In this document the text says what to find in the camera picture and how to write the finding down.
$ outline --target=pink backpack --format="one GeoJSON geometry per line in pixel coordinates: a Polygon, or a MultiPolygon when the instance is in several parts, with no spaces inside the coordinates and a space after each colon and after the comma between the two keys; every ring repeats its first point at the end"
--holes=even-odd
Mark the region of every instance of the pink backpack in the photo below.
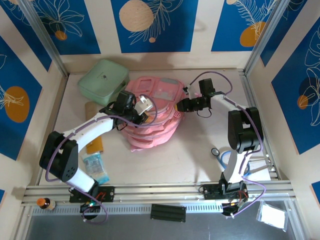
{"type": "MultiPolygon", "coordinates": [[[[158,110],[157,118],[151,126],[127,126],[121,131],[131,144],[132,152],[155,147],[171,138],[184,116],[175,109],[176,104],[186,96],[183,87],[184,85],[178,80],[155,76],[142,76],[128,83],[125,90],[134,93],[137,101],[139,95],[148,95],[158,110]]],[[[146,114],[149,118],[144,125],[154,119],[155,108],[146,114]]]]}

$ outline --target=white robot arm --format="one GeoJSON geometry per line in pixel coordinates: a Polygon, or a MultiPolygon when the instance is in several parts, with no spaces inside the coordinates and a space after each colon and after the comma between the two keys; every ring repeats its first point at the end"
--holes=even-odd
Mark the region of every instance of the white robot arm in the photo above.
{"type": "Polygon", "coordinates": [[[227,135],[229,145],[232,148],[227,168],[221,174],[219,184],[203,186],[204,191],[209,193],[205,194],[204,198],[215,200],[233,198],[234,193],[246,188],[243,182],[246,166],[252,152],[258,149],[263,140],[259,111],[256,107],[239,106],[228,99],[223,92],[217,92],[210,78],[199,81],[199,87],[202,96],[181,100],[177,104],[178,111],[194,112],[209,108],[219,111],[223,115],[227,114],[227,135]]]}
{"type": "Polygon", "coordinates": [[[101,109],[93,118],[72,130],[49,134],[40,166],[47,169],[59,180],[89,193],[97,182],[78,168],[78,154],[88,143],[98,136],[111,131],[117,126],[130,122],[138,126],[145,122],[148,116],[144,113],[153,107],[150,99],[140,96],[137,102],[134,94],[122,91],[113,107],[101,109]]]}

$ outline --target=white floor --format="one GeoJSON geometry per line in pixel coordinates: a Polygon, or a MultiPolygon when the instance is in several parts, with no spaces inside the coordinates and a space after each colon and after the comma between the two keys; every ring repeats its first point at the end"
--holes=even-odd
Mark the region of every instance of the white floor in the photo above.
{"type": "MultiPolygon", "coordinates": [[[[130,79],[140,76],[159,76],[179,79],[184,83],[191,82],[203,70],[162,70],[132,71],[130,79]]],[[[241,105],[247,106],[245,92],[237,70],[220,71],[233,84],[229,97],[241,105]]],[[[64,97],[57,117],[55,130],[64,132],[85,122],[85,103],[89,99],[81,95],[77,83],[83,75],[71,74],[65,89],[64,97]]],[[[205,74],[201,79],[212,78],[216,91],[227,92],[229,84],[219,75],[205,74]]],[[[219,112],[213,112],[210,118],[198,117],[187,113],[172,138],[165,144],[139,152],[131,152],[130,145],[122,134],[116,130],[102,135],[104,152],[101,157],[110,177],[109,184],[155,184],[216,182],[220,179],[223,168],[211,154],[211,148],[220,152],[230,150],[227,138],[228,121],[219,112]]],[[[264,166],[263,160],[251,162],[251,169],[264,166]]],[[[79,167],[85,170],[81,157],[79,167]]],[[[253,173],[251,180],[270,180],[267,169],[253,173]]],[[[42,173],[40,185],[51,183],[45,180],[42,173]]]]}

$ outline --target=mint green bag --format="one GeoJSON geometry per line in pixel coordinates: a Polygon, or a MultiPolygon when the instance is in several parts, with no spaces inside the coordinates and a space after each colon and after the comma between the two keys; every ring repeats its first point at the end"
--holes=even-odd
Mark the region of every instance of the mint green bag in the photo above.
{"type": "Polygon", "coordinates": [[[106,106],[115,101],[129,82],[129,69],[107,59],[97,62],[78,82],[80,92],[86,98],[106,106]]]}

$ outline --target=clear plastic bag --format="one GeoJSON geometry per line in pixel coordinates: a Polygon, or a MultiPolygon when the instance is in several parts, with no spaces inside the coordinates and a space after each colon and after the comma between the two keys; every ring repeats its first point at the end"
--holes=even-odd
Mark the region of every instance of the clear plastic bag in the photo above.
{"type": "Polygon", "coordinates": [[[99,184],[104,184],[110,180],[107,172],[105,171],[104,163],[99,152],[84,154],[82,156],[82,160],[85,165],[86,173],[99,184]]]}
{"type": "Polygon", "coordinates": [[[260,207],[256,215],[259,222],[268,224],[278,229],[287,231],[288,213],[285,210],[279,209],[272,205],[266,204],[265,201],[260,202],[260,207]]]}

